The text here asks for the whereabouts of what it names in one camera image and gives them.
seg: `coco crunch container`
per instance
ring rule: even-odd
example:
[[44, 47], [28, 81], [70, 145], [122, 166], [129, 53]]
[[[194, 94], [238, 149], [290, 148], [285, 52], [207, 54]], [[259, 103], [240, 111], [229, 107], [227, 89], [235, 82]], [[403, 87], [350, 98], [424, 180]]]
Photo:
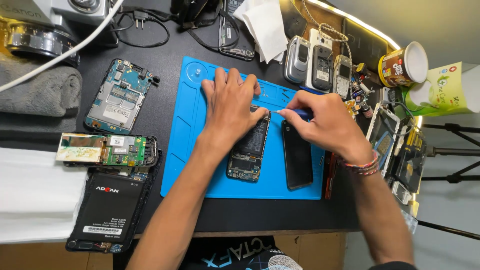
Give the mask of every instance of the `coco crunch container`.
[[421, 83], [427, 78], [428, 58], [420, 43], [385, 54], [378, 62], [378, 75], [386, 87]]

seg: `right hand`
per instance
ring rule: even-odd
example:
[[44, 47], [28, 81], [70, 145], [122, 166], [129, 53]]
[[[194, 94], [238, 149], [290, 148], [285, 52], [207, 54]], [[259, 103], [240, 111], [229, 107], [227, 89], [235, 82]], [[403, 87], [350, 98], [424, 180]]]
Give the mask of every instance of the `right hand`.
[[[313, 111], [310, 122], [291, 110], [302, 108]], [[338, 94], [315, 95], [300, 90], [279, 113], [304, 140], [342, 156], [346, 162], [363, 165], [372, 161], [372, 146]]]

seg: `phone battery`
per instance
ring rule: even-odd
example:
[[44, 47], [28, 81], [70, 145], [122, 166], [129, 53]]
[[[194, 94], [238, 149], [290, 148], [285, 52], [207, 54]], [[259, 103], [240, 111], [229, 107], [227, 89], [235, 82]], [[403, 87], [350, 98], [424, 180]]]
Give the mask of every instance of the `phone battery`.
[[73, 237], [121, 242], [130, 227], [144, 181], [106, 173], [96, 173], [92, 181]]

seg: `battery label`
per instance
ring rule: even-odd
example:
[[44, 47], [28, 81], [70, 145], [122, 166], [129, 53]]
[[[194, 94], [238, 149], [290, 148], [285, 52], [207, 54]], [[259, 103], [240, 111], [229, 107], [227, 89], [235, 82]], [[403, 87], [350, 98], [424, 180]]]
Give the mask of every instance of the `battery label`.
[[120, 235], [122, 229], [112, 229], [112, 228], [103, 228], [103, 227], [94, 227], [94, 226], [85, 226], [84, 233], [101, 233], [101, 234], [113, 234]]

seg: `gray feature phone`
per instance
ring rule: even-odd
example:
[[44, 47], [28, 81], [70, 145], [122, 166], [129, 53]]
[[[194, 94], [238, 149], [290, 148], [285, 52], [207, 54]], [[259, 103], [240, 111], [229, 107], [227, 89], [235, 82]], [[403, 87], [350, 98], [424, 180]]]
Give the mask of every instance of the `gray feature phone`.
[[285, 79], [292, 83], [301, 83], [307, 77], [310, 42], [300, 36], [294, 36], [288, 44], [285, 62]]

